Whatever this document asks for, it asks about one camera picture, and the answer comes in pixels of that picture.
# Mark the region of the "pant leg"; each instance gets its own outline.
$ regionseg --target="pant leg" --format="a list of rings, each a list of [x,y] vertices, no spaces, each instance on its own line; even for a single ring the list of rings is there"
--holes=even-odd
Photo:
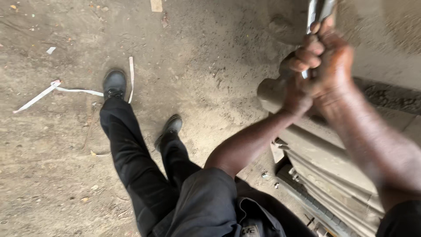
[[[168,180],[179,191],[190,175],[201,170],[198,165],[190,161],[187,149],[176,132],[167,132],[163,135],[160,151]]]
[[[152,160],[127,102],[108,99],[100,117],[111,143],[115,169],[131,197],[139,232],[148,236],[152,228],[175,208],[178,191]]]

